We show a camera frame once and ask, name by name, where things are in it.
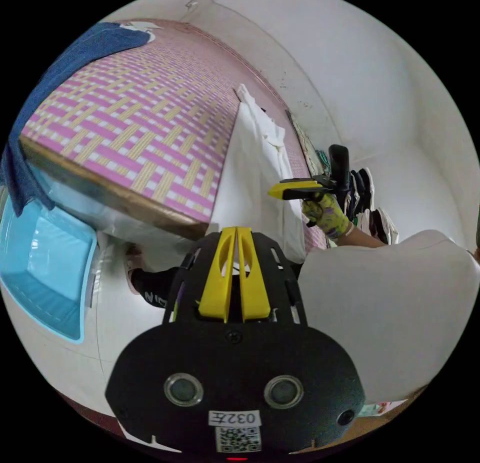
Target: screw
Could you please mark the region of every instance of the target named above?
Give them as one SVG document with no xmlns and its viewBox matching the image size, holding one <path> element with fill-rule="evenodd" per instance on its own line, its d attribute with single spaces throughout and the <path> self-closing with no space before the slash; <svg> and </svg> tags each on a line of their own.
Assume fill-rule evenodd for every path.
<svg viewBox="0 0 480 463">
<path fill-rule="evenodd" d="M 121 407 L 118 409 L 118 415 L 119 415 L 121 418 L 128 418 L 128 417 L 129 417 L 129 412 L 127 411 L 127 409 L 126 409 L 124 406 L 121 406 Z"/>
<path fill-rule="evenodd" d="M 242 334 L 239 331 L 235 331 L 233 329 L 229 329 L 225 333 L 225 338 L 228 342 L 236 345 L 242 341 Z"/>
<path fill-rule="evenodd" d="M 337 421 L 341 427 L 344 427 L 345 425 L 348 425 L 349 423 L 351 423 L 354 417 L 355 417 L 355 413 L 351 409 L 348 409 L 338 417 Z"/>
</svg>

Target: blue cloth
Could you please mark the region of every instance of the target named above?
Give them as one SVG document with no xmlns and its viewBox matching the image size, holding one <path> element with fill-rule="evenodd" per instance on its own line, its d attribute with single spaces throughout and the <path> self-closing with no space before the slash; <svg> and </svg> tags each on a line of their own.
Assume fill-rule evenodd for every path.
<svg viewBox="0 0 480 463">
<path fill-rule="evenodd" d="M 118 23 L 97 23 L 77 38 L 43 74 L 16 117 L 1 157 L 0 185 L 7 187 L 17 217 L 34 199 L 49 210 L 55 206 L 34 177 L 20 148 L 19 136 L 29 118 L 50 93 L 88 63 L 141 47 L 149 38 L 145 31 L 120 28 Z"/>
</svg>

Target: pink woven mat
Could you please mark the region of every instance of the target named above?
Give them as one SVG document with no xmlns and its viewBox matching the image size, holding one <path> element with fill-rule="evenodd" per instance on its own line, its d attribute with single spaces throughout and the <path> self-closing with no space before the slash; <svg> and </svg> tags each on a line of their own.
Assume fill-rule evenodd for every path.
<svg viewBox="0 0 480 463">
<path fill-rule="evenodd" d="M 36 110 L 22 133 L 172 210 L 209 222 L 244 83 L 285 127 L 293 176 L 309 176 L 278 94 L 231 48 L 203 31 L 149 20 L 155 40 L 85 66 Z M 318 228 L 305 244 L 325 248 Z"/>
</svg>

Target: hand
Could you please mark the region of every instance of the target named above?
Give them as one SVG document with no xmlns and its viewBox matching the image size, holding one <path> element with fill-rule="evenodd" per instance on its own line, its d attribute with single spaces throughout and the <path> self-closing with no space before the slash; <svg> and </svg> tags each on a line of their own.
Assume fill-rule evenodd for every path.
<svg viewBox="0 0 480 463">
<path fill-rule="evenodd" d="M 332 240 L 338 239 L 349 229 L 349 219 L 330 193 L 326 193 L 321 201 L 303 201 L 302 211 Z"/>
</svg>

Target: bed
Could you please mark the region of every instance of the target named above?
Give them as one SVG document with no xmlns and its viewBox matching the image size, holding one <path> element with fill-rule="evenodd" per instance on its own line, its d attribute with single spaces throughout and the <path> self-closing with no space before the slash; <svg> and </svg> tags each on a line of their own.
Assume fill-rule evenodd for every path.
<svg viewBox="0 0 480 463">
<path fill-rule="evenodd" d="M 49 177 L 196 240 L 207 231 L 221 185 L 239 83 L 285 128 L 293 176 L 309 171 L 285 104 L 247 62 L 188 24 L 148 21 L 158 27 L 153 41 L 77 71 L 35 111 L 20 144 Z M 325 248 L 325 236 L 305 227 L 305 246 Z"/>
</svg>

